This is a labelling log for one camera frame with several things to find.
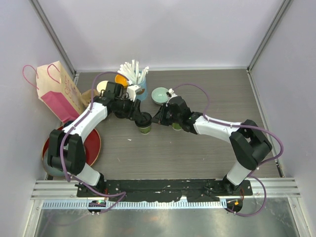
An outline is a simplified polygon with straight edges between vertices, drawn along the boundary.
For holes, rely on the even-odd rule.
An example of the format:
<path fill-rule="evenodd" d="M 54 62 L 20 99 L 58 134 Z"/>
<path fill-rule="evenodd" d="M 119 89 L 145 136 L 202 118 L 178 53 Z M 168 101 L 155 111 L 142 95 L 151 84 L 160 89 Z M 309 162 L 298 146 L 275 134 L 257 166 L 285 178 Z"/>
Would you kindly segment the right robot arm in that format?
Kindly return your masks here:
<path fill-rule="evenodd" d="M 254 121 L 248 119 L 243 123 L 229 123 L 192 112 L 180 96 L 172 97 L 161 105 L 152 122 L 165 126 L 178 124 L 185 132 L 208 135 L 231 144 L 237 160 L 224 176 L 220 189 L 220 192 L 229 195 L 241 189 L 241 183 L 272 150 L 263 130 Z"/>

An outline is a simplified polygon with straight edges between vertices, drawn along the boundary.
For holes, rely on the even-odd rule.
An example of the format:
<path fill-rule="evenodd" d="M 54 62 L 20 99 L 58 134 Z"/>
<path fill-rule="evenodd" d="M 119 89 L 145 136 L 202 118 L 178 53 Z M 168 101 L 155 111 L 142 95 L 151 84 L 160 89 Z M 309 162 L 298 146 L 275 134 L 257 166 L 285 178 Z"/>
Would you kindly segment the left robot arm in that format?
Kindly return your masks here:
<path fill-rule="evenodd" d="M 99 83 L 98 95 L 93 96 L 86 110 L 62 130 L 53 130 L 49 135 L 47 164 L 64 172 L 66 178 L 74 177 L 88 187 L 94 197 L 105 192 L 103 174 L 86 162 L 84 142 L 93 129 L 107 116 L 114 113 L 141 126 L 150 122 L 140 111 L 141 90 L 138 85 L 123 85 L 110 81 Z"/>

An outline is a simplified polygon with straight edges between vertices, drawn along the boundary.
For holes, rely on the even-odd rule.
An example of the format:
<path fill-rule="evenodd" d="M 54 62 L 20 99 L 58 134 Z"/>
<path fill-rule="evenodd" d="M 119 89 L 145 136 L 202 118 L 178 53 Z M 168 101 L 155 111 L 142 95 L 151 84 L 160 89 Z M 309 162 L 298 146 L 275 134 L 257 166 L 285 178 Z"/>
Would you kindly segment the green paper cup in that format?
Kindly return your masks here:
<path fill-rule="evenodd" d="M 173 128 L 174 130 L 176 130 L 176 131 L 179 131 L 179 130 L 182 129 L 181 125 L 178 124 L 178 123 L 173 123 L 171 126 L 172 126 L 172 128 Z"/>
<path fill-rule="evenodd" d="M 146 135 L 146 134 L 150 133 L 152 126 L 151 125 L 141 126 L 141 127 L 138 127 L 138 129 L 139 129 L 141 134 Z"/>

